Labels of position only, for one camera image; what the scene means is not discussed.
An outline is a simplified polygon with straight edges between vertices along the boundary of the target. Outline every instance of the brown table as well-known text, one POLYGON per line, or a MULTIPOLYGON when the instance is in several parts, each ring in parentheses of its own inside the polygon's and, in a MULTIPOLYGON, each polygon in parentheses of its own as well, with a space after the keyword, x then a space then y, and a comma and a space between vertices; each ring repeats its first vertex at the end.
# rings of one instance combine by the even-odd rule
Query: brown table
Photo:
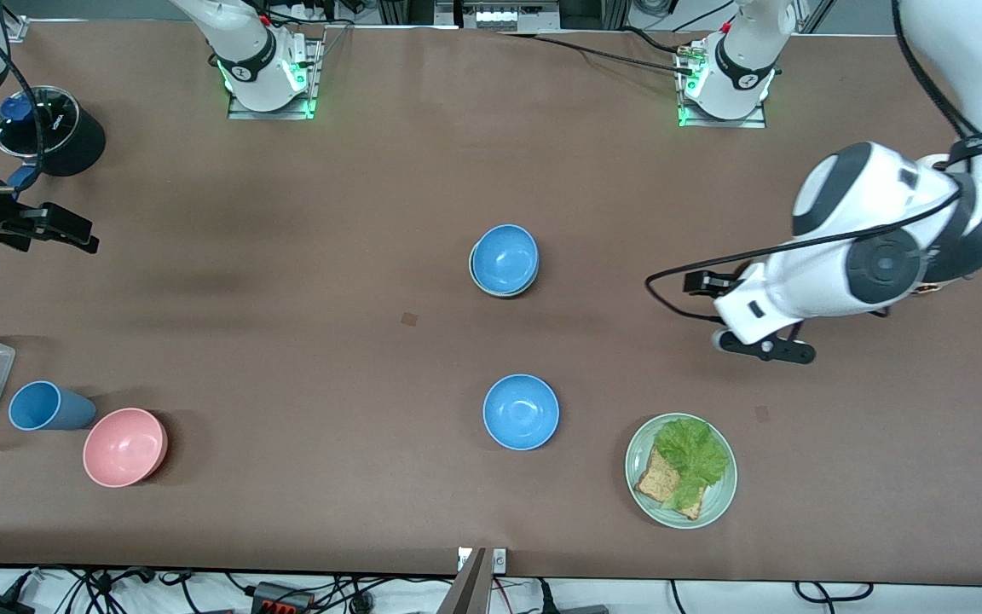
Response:
POLYGON ((0 563, 445 574, 486 544, 516 575, 982 583, 982 273, 888 320, 808 323, 808 367, 714 352, 643 290, 786 240, 837 148, 947 147, 891 39, 791 40, 766 130, 678 128, 666 74, 483 32, 348 32, 309 122, 226 120, 191 24, 38 23, 15 53, 108 148, 28 195, 92 218, 97 256, 0 246, 5 397, 48 378, 101 414, 155 409, 172 447, 149 483, 101 489, 85 432, 0 409, 0 563), (466 271, 502 222, 540 241, 515 300, 466 271), (563 408, 525 454, 480 417, 517 372, 563 408), (740 471, 698 531, 651 522, 623 477, 635 429, 674 411, 740 471))

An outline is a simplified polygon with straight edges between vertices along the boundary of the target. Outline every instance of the blue mug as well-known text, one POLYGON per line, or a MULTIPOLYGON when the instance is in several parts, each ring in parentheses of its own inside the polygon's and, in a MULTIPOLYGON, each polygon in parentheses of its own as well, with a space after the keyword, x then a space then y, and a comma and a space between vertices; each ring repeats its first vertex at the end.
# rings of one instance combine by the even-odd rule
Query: blue mug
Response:
POLYGON ((81 394, 33 381, 10 400, 10 424, 20 431, 70 431, 93 424, 97 407, 81 394))

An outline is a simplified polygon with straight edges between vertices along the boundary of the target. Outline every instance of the pink bowl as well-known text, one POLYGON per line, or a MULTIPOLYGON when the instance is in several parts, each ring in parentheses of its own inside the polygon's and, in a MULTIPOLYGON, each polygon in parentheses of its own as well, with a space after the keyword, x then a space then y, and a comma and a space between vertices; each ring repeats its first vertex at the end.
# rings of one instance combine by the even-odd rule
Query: pink bowl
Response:
POLYGON ((160 466, 169 447, 165 428, 146 409, 122 408, 102 417, 85 438, 82 464, 109 489, 141 482, 160 466))

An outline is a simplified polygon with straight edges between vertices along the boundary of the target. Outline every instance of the lettuce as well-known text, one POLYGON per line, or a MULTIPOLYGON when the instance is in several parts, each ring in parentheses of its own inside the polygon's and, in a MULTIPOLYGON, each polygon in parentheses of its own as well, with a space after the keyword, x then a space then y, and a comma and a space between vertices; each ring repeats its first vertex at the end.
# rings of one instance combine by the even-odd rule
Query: lettuce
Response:
POLYGON ((666 509, 695 505, 699 489, 718 482, 730 462, 710 426, 698 419, 666 423, 655 436, 654 445, 658 454, 681 474, 673 496, 662 505, 666 509))

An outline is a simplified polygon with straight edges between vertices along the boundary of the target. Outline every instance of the toast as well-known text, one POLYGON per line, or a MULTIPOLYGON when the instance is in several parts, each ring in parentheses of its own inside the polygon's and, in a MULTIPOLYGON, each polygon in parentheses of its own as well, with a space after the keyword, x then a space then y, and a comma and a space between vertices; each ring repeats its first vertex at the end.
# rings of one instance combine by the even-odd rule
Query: toast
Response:
MULTIPOLYGON (((657 448, 652 448, 650 458, 646 461, 646 471, 643 471, 643 475, 638 478, 635 490, 661 504, 673 496, 673 491, 677 489, 679 482, 681 482, 681 474, 677 472, 674 466, 666 462, 662 455, 658 454, 657 448)), ((678 509, 677 512, 683 513, 689 520, 698 520, 699 513, 702 511, 702 493, 706 489, 706 486, 699 489, 699 497, 696 499, 695 505, 678 509)))

